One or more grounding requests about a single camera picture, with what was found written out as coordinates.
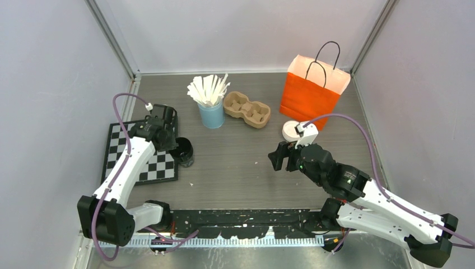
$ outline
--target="chessboard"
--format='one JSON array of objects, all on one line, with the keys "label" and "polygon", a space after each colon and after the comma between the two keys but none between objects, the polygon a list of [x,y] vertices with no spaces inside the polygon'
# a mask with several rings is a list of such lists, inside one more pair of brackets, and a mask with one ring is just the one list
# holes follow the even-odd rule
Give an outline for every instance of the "chessboard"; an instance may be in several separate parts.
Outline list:
[{"label": "chessboard", "polygon": [[[136,123],[143,123],[144,120],[134,120],[124,122],[128,131]],[[177,135],[177,124],[174,127],[175,135]],[[101,184],[109,176],[115,163],[119,160],[125,149],[125,135],[120,129],[119,123],[113,123],[109,127],[107,146],[104,157],[103,174]],[[175,181],[178,179],[178,164],[173,160],[171,155],[166,151],[155,152],[148,163],[144,166],[135,185],[143,185],[150,183]]]}]

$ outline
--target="shopping bag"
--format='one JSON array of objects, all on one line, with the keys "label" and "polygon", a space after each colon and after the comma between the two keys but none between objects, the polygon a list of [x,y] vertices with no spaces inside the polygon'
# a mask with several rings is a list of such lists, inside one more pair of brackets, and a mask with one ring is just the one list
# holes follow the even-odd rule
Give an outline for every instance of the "shopping bag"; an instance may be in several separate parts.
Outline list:
[{"label": "shopping bag", "polygon": [[[317,61],[329,43],[338,47],[334,66]],[[279,112],[299,122],[331,113],[350,83],[350,74],[336,68],[339,56],[340,46],[335,41],[326,42],[315,59],[297,55],[287,70]],[[323,130],[327,120],[316,121],[317,129]]]}]

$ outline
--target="cardboard cup holder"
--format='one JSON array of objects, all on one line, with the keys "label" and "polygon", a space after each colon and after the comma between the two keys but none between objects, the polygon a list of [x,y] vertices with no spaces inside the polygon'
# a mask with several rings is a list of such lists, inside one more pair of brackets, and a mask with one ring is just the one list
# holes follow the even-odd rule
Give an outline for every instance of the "cardboard cup holder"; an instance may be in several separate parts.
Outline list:
[{"label": "cardboard cup holder", "polygon": [[224,112],[233,118],[243,118],[244,122],[254,128],[266,126],[271,118],[271,108],[249,98],[237,91],[226,95],[223,101]]}]

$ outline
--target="wood grain surface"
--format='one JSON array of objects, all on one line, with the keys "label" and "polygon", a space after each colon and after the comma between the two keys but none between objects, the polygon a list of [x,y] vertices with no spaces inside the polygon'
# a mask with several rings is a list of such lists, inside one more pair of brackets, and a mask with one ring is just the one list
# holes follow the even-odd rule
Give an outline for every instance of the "wood grain surface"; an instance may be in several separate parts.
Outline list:
[{"label": "wood grain surface", "polygon": [[[187,96],[187,85],[194,76],[142,77],[138,91],[141,97],[178,111],[179,136],[192,142],[195,163],[179,168],[178,181],[134,187],[128,207],[157,200],[175,209],[321,208],[329,197],[322,188],[298,171],[274,171],[267,158],[284,140],[284,122],[291,120],[278,111],[286,73],[229,74],[228,92],[240,91],[251,101],[270,106],[271,119],[262,129],[228,115],[218,129],[203,126],[197,104]],[[353,83],[342,94],[334,112],[349,115],[366,126]],[[145,115],[147,110],[142,103],[136,103],[132,119]],[[366,142],[351,122],[330,119],[315,142],[329,150],[336,161],[372,176]]]}]

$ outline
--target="light blue container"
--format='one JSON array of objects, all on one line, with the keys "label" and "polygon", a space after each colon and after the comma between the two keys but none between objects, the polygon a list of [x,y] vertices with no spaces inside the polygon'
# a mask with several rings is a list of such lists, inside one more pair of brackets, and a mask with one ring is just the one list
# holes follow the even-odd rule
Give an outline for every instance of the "light blue container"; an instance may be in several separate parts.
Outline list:
[{"label": "light blue container", "polygon": [[201,122],[210,129],[220,128],[224,123],[224,109],[222,100],[212,108],[205,108],[198,104]]}]

